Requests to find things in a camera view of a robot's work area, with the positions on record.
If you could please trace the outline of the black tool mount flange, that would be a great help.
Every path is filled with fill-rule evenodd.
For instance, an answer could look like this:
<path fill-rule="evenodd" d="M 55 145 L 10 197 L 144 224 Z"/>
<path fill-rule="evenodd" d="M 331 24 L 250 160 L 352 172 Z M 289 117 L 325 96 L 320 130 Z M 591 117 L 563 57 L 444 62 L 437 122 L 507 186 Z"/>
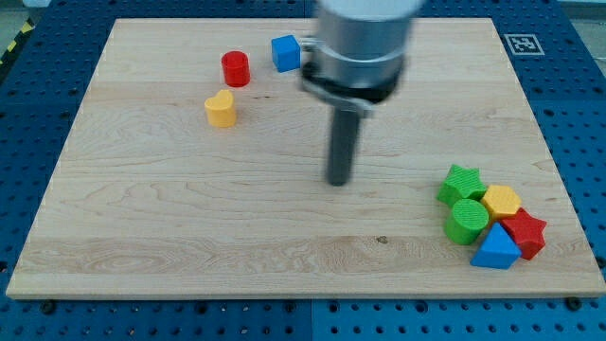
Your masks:
<path fill-rule="evenodd" d="M 367 88 L 354 88 L 338 84 L 320 76 L 320 68 L 314 62 L 306 62 L 301 68 L 300 87 L 335 109 L 370 117 L 374 106 L 387 100 L 398 88 L 402 69 L 393 77 Z"/>

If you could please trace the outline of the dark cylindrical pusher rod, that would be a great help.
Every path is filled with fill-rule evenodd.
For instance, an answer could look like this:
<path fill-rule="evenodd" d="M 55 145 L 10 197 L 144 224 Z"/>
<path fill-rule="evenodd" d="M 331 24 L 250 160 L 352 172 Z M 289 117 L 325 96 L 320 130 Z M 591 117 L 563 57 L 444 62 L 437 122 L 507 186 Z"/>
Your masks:
<path fill-rule="evenodd" d="M 326 170 L 326 180 L 332 186 L 343 186 L 350 179 L 360 125 L 361 118 L 357 114 L 334 109 Z"/>

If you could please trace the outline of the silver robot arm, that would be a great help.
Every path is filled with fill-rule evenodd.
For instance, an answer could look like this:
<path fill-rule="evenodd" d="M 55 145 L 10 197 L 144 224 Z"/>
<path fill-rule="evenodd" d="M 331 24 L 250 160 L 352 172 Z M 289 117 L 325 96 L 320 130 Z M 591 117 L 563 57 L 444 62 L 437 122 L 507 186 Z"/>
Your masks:
<path fill-rule="evenodd" d="M 422 0 L 324 0 L 316 31 L 301 40 L 301 88 L 333 109 L 326 181 L 345 185 L 363 119 L 396 90 L 409 28 Z"/>

